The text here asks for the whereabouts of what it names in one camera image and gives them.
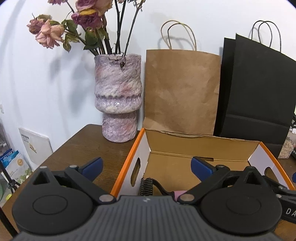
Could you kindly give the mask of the pink handled pet comb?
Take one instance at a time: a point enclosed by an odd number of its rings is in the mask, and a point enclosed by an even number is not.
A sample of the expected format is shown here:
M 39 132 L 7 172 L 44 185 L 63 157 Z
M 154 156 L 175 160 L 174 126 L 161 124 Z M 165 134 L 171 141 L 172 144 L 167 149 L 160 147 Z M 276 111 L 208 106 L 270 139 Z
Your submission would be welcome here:
M 178 200 L 178 197 L 185 194 L 187 191 L 171 191 L 168 192 L 164 187 L 153 178 L 142 178 L 140 181 L 140 187 L 138 191 L 139 196 L 153 196 L 154 188 L 158 189 L 158 192 L 162 196 L 171 196 L 174 201 Z

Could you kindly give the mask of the clear jar of seeds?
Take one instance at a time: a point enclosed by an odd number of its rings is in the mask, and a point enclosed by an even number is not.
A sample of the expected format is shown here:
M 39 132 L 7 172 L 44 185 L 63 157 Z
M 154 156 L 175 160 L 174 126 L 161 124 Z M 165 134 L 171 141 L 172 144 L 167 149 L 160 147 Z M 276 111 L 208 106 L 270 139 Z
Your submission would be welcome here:
M 295 148 L 295 134 L 288 133 L 285 142 L 281 148 L 279 159 L 288 159 Z

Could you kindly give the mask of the red cardboard box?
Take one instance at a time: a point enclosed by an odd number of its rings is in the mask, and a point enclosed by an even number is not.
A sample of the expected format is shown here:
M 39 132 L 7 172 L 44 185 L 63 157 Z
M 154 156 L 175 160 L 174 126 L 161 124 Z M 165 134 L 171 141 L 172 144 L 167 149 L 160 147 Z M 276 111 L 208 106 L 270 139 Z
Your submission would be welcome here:
M 168 191 L 189 190 L 199 183 L 191 172 L 194 156 L 231 170 L 254 166 L 264 174 L 271 169 L 278 182 L 290 190 L 294 185 L 278 160 L 258 141 L 214 136 L 187 136 L 142 128 L 112 187 L 111 194 L 136 195 L 142 177 L 158 180 Z

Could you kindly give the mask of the blue white package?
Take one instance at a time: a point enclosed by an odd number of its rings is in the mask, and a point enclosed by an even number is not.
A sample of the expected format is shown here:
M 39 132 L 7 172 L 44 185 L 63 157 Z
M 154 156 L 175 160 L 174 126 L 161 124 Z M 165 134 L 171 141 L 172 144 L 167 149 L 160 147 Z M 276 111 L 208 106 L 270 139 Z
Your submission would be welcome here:
M 1 162 L 9 176 L 22 184 L 32 174 L 32 169 L 19 151 L 7 150 L 1 156 Z

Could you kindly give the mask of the black light stand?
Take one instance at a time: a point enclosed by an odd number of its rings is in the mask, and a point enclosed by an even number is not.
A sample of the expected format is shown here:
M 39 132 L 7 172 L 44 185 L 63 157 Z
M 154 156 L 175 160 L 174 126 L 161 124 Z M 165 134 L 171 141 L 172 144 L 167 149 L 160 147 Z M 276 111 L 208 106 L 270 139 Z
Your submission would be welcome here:
M 4 206 L 1 208 L 1 222 L 4 227 L 8 230 L 8 233 L 12 238 L 16 237 L 19 234 L 19 229 L 17 228 L 16 222 L 14 221 L 12 214 L 12 207 L 15 203 L 17 197 L 20 195 L 22 187 L 12 188 L 14 192 L 11 197 L 5 202 Z

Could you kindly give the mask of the black paper bag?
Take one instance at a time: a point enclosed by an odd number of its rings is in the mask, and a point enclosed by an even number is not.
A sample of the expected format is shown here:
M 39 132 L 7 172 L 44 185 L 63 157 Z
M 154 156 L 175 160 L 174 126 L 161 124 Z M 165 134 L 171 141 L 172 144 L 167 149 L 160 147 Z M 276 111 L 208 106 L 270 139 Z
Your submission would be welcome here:
M 294 110 L 295 60 L 252 38 L 225 38 L 214 135 L 261 141 L 278 158 Z

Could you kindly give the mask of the brown paper bag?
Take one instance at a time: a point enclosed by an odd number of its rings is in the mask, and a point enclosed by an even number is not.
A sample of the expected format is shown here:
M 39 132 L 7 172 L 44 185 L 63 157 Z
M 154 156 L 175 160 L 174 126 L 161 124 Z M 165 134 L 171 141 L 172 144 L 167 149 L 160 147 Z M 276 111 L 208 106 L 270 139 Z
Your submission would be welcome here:
M 211 136 L 216 121 L 220 56 L 197 50 L 192 29 L 187 31 L 192 50 L 174 50 L 169 36 L 168 49 L 147 50 L 144 81 L 144 122 L 150 130 L 186 135 Z

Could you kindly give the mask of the pink textured ceramic vase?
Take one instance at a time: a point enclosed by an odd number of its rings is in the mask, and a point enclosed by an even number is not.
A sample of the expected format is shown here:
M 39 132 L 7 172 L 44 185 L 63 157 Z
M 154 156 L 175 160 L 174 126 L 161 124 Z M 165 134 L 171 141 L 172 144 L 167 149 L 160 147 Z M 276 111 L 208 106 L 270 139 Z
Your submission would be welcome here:
M 132 140 L 137 134 L 137 111 L 142 105 L 142 57 L 98 55 L 94 62 L 95 107 L 103 113 L 102 134 L 114 143 Z

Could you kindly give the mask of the dried rose bouquet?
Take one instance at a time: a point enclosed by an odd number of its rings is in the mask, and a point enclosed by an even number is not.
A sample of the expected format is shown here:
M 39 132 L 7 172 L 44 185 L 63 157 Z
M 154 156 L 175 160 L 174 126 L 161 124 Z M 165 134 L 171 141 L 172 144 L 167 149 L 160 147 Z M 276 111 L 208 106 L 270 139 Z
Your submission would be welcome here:
M 71 51 L 71 43 L 81 42 L 84 50 L 97 55 L 127 54 L 133 26 L 139 11 L 145 1 L 76 1 L 73 8 L 69 1 L 48 1 L 51 5 L 67 4 L 70 12 L 62 22 L 53 20 L 51 15 L 39 15 L 33 17 L 27 25 L 29 32 L 35 36 L 35 40 L 47 49 L 63 46 L 67 52 Z M 135 7 L 135 15 L 124 49 L 121 48 L 120 37 L 123 24 L 123 16 L 128 3 Z M 113 48 L 110 44 L 107 32 L 106 13 L 112 7 L 116 10 L 116 41 Z

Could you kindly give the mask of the white booklet against wall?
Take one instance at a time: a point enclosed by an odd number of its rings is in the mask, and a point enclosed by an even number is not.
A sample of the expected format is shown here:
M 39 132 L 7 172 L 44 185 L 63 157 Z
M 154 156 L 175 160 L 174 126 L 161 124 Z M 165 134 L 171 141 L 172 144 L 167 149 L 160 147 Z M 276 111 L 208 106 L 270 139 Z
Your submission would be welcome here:
M 32 163 L 40 166 L 49 156 L 51 156 L 51 154 L 53 154 L 48 137 L 26 130 L 25 128 L 19 128 L 19 132 Z

